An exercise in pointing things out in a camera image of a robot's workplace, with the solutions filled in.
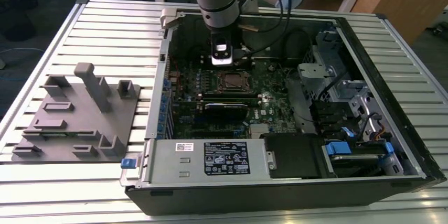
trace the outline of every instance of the aluminum extrusion table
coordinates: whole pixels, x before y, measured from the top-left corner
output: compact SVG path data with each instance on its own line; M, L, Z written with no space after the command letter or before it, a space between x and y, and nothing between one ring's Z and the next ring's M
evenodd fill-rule
M77 3L0 123L0 223L446 223L448 182L394 195L366 207L270 211L225 215L145 216L120 187L120 164L10 163L46 92L48 74L73 72L77 62L96 65L108 83L132 79L142 87L128 153L142 150L161 37L160 11L190 4L88 0ZM262 8L261 12L277 12ZM448 95L386 20L372 14L294 11L345 17L401 107L448 176ZM80 82L74 76L70 82ZM126 178L137 178L129 170Z

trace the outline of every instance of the white label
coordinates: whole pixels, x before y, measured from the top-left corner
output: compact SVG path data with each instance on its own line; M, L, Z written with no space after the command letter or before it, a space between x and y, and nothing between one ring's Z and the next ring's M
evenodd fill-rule
M216 51L225 51L226 50L226 45L221 44L221 45L216 45Z
M194 144L193 143L176 143L177 152L192 152Z

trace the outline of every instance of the barcode sticker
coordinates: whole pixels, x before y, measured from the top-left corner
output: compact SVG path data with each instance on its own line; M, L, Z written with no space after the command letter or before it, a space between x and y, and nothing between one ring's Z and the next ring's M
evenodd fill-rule
M176 143L177 152L192 152L194 144L193 143Z

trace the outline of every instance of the circuit board chip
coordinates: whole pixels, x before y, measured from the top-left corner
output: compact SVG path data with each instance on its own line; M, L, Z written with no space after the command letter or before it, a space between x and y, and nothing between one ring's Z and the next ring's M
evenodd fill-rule
M220 93L250 93L248 72L226 72L217 73L217 91Z

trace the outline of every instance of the power supply label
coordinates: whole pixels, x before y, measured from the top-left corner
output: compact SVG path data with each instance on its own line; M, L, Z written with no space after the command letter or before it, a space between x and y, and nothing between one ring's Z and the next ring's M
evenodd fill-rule
M208 176L250 174L246 142L204 143L204 169Z

